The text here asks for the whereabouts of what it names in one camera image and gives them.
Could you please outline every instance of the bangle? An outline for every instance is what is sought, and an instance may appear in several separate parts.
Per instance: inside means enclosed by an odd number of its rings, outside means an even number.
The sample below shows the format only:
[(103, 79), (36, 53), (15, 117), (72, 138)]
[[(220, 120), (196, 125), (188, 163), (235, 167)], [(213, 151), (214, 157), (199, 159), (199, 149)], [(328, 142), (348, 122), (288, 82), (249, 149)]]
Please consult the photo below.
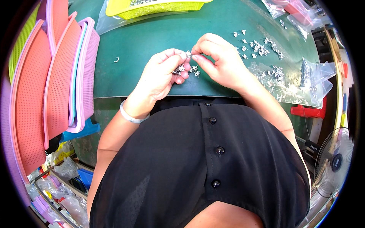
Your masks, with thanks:
[(124, 100), (121, 104), (120, 104), (120, 113), (122, 114), (122, 116), (126, 119), (126, 120), (128, 120), (129, 122), (132, 122), (132, 123), (135, 123), (135, 124), (140, 124), (140, 123), (142, 123), (143, 121), (145, 121), (145, 120), (147, 120), (149, 117), (150, 117), (150, 114), (148, 114), (148, 116), (146, 117), (146, 118), (144, 118), (144, 119), (136, 119), (136, 118), (133, 118), (133, 117), (131, 117), (130, 115), (128, 115), (125, 111), (124, 111), (124, 109), (123, 109), (123, 104), (124, 104), (124, 102), (125, 102), (126, 100)]

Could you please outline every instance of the black button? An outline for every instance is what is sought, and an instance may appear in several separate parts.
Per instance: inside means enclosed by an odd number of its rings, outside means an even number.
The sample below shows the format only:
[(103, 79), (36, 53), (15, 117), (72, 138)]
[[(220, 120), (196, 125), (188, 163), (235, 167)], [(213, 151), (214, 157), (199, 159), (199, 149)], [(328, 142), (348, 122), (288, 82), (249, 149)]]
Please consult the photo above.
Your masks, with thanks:
[(215, 124), (215, 122), (217, 122), (217, 120), (216, 120), (214, 117), (210, 117), (210, 118), (209, 118), (209, 122), (210, 122), (211, 124)]
[(219, 155), (224, 154), (224, 152), (225, 152), (224, 151), (224, 148), (221, 147), (221, 146), (220, 147), (217, 147), (217, 150), (216, 151), (217, 151), (217, 154), (219, 154)]
[(219, 187), (219, 185), (220, 185), (220, 181), (219, 181), (219, 180), (214, 180), (214, 181), (212, 182), (212, 187), (214, 187), (214, 188)]

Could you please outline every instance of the woman's right hand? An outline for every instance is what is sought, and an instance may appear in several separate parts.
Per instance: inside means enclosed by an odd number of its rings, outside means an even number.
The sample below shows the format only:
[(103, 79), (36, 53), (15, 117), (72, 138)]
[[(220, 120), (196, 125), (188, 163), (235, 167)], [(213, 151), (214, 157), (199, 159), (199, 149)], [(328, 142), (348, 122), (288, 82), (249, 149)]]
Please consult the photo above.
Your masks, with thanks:
[[(191, 54), (210, 78), (227, 88), (239, 91), (249, 88), (250, 81), (257, 80), (248, 71), (235, 47), (218, 35), (203, 35)], [(211, 56), (215, 63), (201, 54)]]

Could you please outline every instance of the fingernail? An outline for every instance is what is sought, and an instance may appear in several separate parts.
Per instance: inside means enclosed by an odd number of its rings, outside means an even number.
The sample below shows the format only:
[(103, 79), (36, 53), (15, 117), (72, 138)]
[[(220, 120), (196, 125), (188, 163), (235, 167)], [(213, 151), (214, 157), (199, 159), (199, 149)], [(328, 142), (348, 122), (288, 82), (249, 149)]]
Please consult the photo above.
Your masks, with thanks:
[(186, 59), (186, 53), (179, 54), (182, 59)]

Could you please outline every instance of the perforated basket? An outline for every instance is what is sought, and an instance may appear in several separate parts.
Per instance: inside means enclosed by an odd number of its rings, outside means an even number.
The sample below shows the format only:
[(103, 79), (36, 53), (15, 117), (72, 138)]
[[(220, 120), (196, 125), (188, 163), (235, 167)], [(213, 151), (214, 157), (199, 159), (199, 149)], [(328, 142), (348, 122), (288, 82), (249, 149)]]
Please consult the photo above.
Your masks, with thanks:
[(105, 11), (107, 16), (131, 19), (139, 16), (169, 11), (200, 10), (204, 3), (213, 0), (159, 0), (131, 6), (131, 0), (110, 0)]
[(18, 61), (12, 87), (10, 124), (23, 179), (46, 160), (43, 147), (43, 92), (51, 53), (39, 20)]
[(19, 164), (15, 155), (11, 128), (10, 128), (10, 97), (11, 97), (11, 85), (8, 76), (3, 76), (1, 80), (1, 95), (0, 95), (0, 136), (1, 143), (4, 152), (6, 164), (9, 168), (11, 179), (16, 187), (16, 190), (23, 200), (25, 206), (30, 205), (30, 199), (25, 189), (25, 180), (22, 178)]
[(18, 63), (20, 54), (22, 52), (22, 49), (24, 47), (25, 42), (28, 39), (28, 36), (35, 25), (35, 19), (37, 17), (39, 4), (36, 6), (32, 14), (29, 16), (28, 20), (24, 24), (22, 30), (20, 31), (20, 34), (18, 38), (16, 39), (16, 42), (14, 44), (13, 50), (11, 51), (10, 58), (9, 58), (9, 78), (10, 83), (13, 83), (13, 77), (14, 77), (14, 71), (16, 68), (16, 64)]
[(87, 29), (82, 42), (76, 74), (76, 115), (77, 121), (67, 131), (80, 132), (87, 120), (94, 113), (94, 72), (100, 37), (94, 30), (95, 21), (85, 18), (79, 22), (87, 23)]
[(80, 56), (80, 51), (82, 47), (82, 42), (84, 41), (85, 32), (87, 24), (85, 22), (79, 23), (81, 26), (81, 33), (77, 43), (77, 49), (75, 52), (75, 57), (72, 66), (71, 83), (70, 83), (70, 96), (69, 96), (69, 126), (72, 126), (76, 117), (76, 73), (78, 58)]
[(47, 0), (46, 18), (49, 47), (53, 57), (58, 42), (69, 22), (68, 0)]
[(73, 12), (69, 16), (69, 23), (59, 40), (48, 71), (43, 108), (45, 149), (48, 149), (50, 139), (68, 128), (70, 80), (81, 33), (81, 27), (75, 21), (76, 15), (77, 12)]

